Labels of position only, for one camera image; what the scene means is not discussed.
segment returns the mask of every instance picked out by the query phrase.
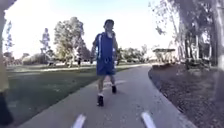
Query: dirt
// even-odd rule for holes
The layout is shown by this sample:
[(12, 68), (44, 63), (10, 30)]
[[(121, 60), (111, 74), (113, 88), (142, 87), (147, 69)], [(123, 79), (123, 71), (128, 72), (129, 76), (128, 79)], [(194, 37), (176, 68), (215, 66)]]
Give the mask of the dirt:
[(213, 102), (215, 69), (152, 68), (154, 85), (199, 128), (224, 128), (224, 105)]

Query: grass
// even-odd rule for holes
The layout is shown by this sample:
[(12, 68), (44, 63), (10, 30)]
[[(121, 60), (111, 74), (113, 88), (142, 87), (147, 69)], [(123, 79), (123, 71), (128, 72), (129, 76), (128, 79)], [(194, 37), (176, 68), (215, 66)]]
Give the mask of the grass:
[[(128, 69), (117, 68), (117, 71)], [(95, 69), (9, 73), (8, 106), (19, 125), (97, 80)]]

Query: bush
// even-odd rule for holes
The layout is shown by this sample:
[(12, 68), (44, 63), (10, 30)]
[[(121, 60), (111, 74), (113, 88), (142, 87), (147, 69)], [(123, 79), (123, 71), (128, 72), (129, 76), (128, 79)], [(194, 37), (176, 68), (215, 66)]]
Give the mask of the bush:
[(49, 58), (45, 54), (35, 54), (31, 57), (25, 57), (22, 60), (23, 65), (47, 64)]

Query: leg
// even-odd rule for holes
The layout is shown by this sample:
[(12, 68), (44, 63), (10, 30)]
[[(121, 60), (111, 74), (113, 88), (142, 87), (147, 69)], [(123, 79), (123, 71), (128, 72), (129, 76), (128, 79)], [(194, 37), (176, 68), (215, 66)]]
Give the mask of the leg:
[(115, 85), (115, 78), (114, 75), (110, 75), (110, 81), (112, 83), (112, 93), (116, 94), (117, 93), (117, 87)]
[(99, 95), (102, 95), (103, 93), (103, 81), (105, 79), (106, 76), (102, 75), (99, 77), (99, 81), (98, 81), (98, 91), (99, 91)]
[(112, 86), (115, 86), (115, 78), (114, 75), (109, 75), (110, 76), (110, 81), (112, 83)]
[(104, 102), (103, 102), (103, 81), (105, 79), (105, 76), (102, 75), (100, 76), (99, 78), (99, 81), (98, 81), (98, 97), (97, 97), (97, 105), (100, 106), (100, 107), (103, 107), (104, 106)]

